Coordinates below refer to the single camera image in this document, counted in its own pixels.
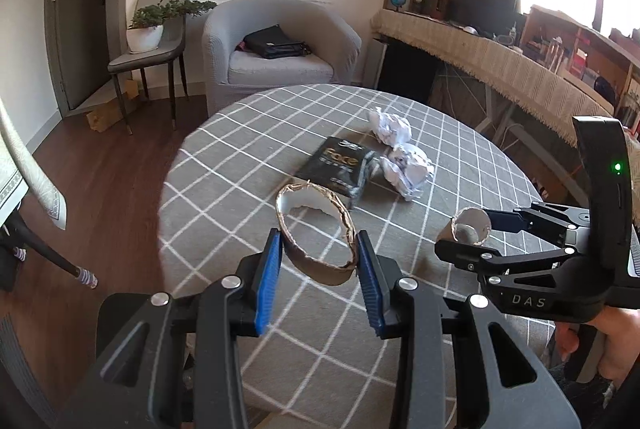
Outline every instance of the dark brown wood floor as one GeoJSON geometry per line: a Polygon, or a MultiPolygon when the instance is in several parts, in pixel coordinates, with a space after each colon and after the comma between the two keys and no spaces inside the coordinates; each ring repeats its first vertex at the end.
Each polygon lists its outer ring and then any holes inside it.
{"type": "Polygon", "coordinates": [[[162,181],[182,140],[207,117],[203,96],[177,104],[177,131],[169,101],[156,100],[132,115],[133,136],[122,121],[96,133],[84,116],[73,116],[35,153],[66,198],[66,231],[50,222],[31,195],[22,216],[53,249],[98,277],[91,290],[30,250],[14,291],[0,292],[0,317],[11,313],[20,345],[55,408],[94,361],[102,300],[114,292],[162,289],[156,245],[162,181]]]}

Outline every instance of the potted plant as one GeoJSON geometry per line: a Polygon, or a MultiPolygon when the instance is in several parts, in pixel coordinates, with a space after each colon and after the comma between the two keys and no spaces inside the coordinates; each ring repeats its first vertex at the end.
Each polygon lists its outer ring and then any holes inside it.
{"type": "Polygon", "coordinates": [[[127,28],[127,43],[132,53],[155,50],[162,38],[165,21],[186,15],[196,16],[215,8],[213,1],[171,0],[138,8],[127,28]]]}

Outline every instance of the round table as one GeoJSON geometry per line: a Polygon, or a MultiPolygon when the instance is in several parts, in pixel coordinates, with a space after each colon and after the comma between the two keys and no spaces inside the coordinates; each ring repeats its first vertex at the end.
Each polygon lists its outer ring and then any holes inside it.
{"type": "MultiPolygon", "coordinates": [[[[404,116],[413,140],[433,161],[433,184],[405,202],[375,176],[351,212],[376,253],[448,297],[478,292],[476,276],[441,262],[434,240],[464,206],[511,210],[539,200],[518,167],[495,145],[437,110],[365,88],[294,86],[254,94],[210,117],[189,135],[167,175],[159,211],[166,290],[174,297],[202,291],[261,252],[277,226],[274,197],[327,136],[383,152],[367,110],[404,116]]],[[[347,258],[337,221],[318,210],[287,218],[296,240],[331,263],[347,258]]],[[[487,245],[504,255],[552,246],[529,234],[492,232],[487,245]]],[[[540,354],[550,323],[511,317],[540,354]]],[[[453,424],[455,379],[446,344],[447,416],[453,424]]],[[[399,340],[381,341],[367,322],[358,279],[326,287],[284,257],[271,326],[260,339],[239,338],[247,404],[343,428],[387,428],[398,369],[399,340]]]]}

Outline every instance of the white flower pot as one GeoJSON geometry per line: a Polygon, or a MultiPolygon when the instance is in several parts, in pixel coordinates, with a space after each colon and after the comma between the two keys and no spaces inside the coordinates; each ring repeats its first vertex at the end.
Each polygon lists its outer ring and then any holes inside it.
{"type": "Polygon", "coordinates": [[[162,37],[162,25],[149,28],[136,28],[127,30],[127,43],[131,53],[141,54],[155,50],[162,37]]]}

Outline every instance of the gray door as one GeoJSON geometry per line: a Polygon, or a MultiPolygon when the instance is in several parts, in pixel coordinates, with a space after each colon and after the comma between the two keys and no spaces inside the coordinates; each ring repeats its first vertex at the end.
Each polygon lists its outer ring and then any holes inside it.
{"type": "Polygon", "coordinates": [[[82,104],[110,78],[106,29],[106,0],[50,0],[48,30],[60,67],[60,80],[69,110],[82,104]]]}

